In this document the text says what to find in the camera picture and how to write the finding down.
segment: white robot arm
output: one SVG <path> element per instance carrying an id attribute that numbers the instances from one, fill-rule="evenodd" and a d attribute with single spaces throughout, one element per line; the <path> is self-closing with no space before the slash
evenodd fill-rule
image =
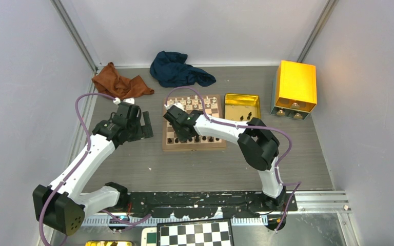
<path id="1" fill-rule="evenodd" d="M 89 194 L 81 195 L 81 192 L 100 164 L 118 146 L 153 136 L 149 113 L 141 113 L 139 106 L 133 102 L 133 98 L 121 102 L 116 113 L 96 125 L 93 135 L 90 136 L 90 151 L 86 145 L 70 166 L 50 185 L 45 187 L 39 184 L 35 188 L 32 195 L 37 220 L 40 219 L 42 208 L 52 191 L 59 187 L 64 177 L 71 173 L 86 152 L 88 154 L 85 159 L 52 198 L 43 223 L 70 236 L 79 229 L 85 217 L 105 208 L 128 204 L 127 188 L 117 183 L 109 182 Z M 144 126 L 140 123 L 141 116 L 144 118 Z"/>
<path id="2" fill-rule="evenodd" d="M 276 207 L 280 206 L 286 188 L 278 182 L 275 172 L 275 163 L 278 159 L 279 141 L 268 130 L 252 130 L 231 127 L 211 122 L 216 120 L 235 126 L 265 126 L 260 119 L 253 118 L 251 121 L 232 121 L 227 119 L 208 116 L 207 119 L 202 111 L 193 110 L 190 114 L 183 110 L 180 102 L 165 106 L 167 113 L 164 115 L 173 126 L 179 140 L 185 141 L 190 137 L 212 136 L 221 138 L 238 145 L 247 161 L 257 169 L 261 182 L 262 191 L 267 195 Z"/>

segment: dark blue cloth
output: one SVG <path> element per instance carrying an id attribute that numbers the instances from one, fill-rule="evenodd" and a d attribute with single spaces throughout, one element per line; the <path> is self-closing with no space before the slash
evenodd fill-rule
<path id="1" fill-rule="evenodd" d="M 162 87 L 194 85 L 209 86 L 216 82 L 215 77 L 203 69 L 185 64 L 187 54 L 161 51 L 150 66 L 150 74 Z"/>

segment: gold tray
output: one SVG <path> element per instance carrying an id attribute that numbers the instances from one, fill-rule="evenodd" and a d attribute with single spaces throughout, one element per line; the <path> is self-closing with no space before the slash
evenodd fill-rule
<path id="1" fill-rule="evenodd" d="M 224 97 L 224 118 L 230 120 L 248 121 L 248 114 L 251 112 L 250 119 L 261 118 L 261 104 L 258 95 L 226 94 Z"/>
<path id="2" fill-rule="evenodd" d="M 133 246 L 129 241 L 88 241 L 85 246 Z"/>

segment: brown cloth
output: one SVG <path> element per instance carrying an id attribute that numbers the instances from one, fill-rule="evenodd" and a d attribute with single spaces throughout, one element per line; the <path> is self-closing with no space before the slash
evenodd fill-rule
<path id="1" fill-rule="evenodd" d="M 144 83 L 139 75 L 133 79 L 119 75 L 113 63 L 108 63 L 108 65 L 91 80 L 100 93 L 118 97 L 120 100 L 155 93 L 153 89 L 147 87 L 146 83 Z"/>

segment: small chessboard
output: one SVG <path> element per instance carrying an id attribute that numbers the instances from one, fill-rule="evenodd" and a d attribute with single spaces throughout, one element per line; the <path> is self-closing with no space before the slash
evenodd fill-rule
<path id="1" fill-rule="evenodd" d="M 157 246 L 233 246 L 229 219 L 157 225 Z"/>
<path id="2" fill-rule="evenodd" d="M 220 95 L 204 95 L 202 98 L 207 114 L 218 118 L 223 117 Z M 194 95 L 168 98 L 169 105 L 175 102 L 180 102 L 185 107 L 185 111 L 188 114 L 191 113 L 192 110 L 203 110 L 201 100 Z M 186 142 L 180 142 L 173 127 L 166 119 L 163 119 L 162 134 L 162 149 L 164 151 L 219 150 L 225 149 L 227 146 L 225 140 L 213 136 L 197 136 L 188 139 Z"/>

